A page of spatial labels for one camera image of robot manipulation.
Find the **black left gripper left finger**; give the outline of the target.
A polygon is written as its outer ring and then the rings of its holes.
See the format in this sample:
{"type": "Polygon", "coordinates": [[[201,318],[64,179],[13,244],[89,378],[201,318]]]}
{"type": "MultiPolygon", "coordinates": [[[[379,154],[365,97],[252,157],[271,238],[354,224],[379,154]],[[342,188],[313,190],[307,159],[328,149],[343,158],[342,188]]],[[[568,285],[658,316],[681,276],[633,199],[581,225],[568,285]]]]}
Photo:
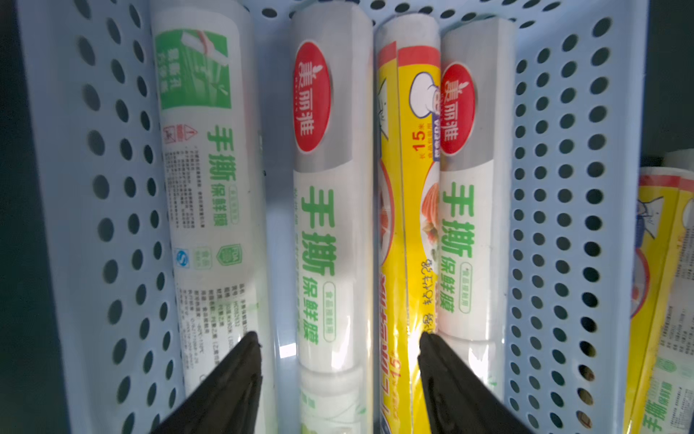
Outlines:
{"type": "Polygon", "coordinates": [[[160,434],[247,434],[260,408],[261,345],[249,332],[193,394],[159,424],[160,434]]]}

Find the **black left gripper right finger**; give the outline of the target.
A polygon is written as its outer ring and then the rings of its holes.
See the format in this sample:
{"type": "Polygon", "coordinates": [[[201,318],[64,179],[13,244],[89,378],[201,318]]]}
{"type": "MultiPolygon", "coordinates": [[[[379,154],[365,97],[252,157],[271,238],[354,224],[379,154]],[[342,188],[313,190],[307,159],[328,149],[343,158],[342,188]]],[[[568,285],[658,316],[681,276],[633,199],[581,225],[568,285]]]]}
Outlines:
{"type": "Polygon", "coordinates": [[[530,430],[436,334],[419,340],[419,370],[430,430],[436,434],[511,434],[530,430]]]}

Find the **white translucent wrap roll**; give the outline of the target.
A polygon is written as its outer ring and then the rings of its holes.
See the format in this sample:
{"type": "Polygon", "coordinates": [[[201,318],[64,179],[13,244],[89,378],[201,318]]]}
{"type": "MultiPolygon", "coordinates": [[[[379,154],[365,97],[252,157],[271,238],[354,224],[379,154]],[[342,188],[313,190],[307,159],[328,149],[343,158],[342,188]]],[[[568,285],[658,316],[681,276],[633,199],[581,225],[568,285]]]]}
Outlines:
{"type": "Polygon", "coordinates": [[[184,387],[249,332],[260,340],[256,430],[274,422],[265,184],[253,24],[236,1],[155,1],[152,28],[184,387]]]}

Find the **yellow red wrap roll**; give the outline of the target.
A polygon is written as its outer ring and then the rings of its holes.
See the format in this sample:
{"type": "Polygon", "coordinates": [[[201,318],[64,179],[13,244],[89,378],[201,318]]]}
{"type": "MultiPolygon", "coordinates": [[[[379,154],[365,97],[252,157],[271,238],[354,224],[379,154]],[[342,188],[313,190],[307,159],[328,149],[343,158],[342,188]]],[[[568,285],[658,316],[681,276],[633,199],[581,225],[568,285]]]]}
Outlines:
{"type": "Polygon", "coordinates": [[[624,432],[639,433],[693,206],[693,173],[643,167],[636,203],[624,432]]]}

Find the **thin yellow wrap roll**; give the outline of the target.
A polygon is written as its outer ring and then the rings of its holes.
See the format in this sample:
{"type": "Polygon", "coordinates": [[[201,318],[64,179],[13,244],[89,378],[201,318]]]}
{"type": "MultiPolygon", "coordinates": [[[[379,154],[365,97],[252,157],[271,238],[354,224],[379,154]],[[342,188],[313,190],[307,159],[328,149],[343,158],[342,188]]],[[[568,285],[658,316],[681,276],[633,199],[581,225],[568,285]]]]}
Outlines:
{"type": "Polygon", "coordinates": [[[436,328],[441,81],[437,21],[403,14],[375,36],[381,433],[428,433],[419,340],[436,328]]]}

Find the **white green plastic wrap roll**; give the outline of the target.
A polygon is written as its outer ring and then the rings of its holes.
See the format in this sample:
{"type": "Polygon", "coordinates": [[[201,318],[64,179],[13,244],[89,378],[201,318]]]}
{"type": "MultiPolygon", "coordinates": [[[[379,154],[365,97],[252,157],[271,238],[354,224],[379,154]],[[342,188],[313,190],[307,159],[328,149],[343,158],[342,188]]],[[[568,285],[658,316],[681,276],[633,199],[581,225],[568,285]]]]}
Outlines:
{"type": "Polygon", "coordinates": [[[504,397],[515,26],[495,17],[442,39],[437,334],[504,397]]]}

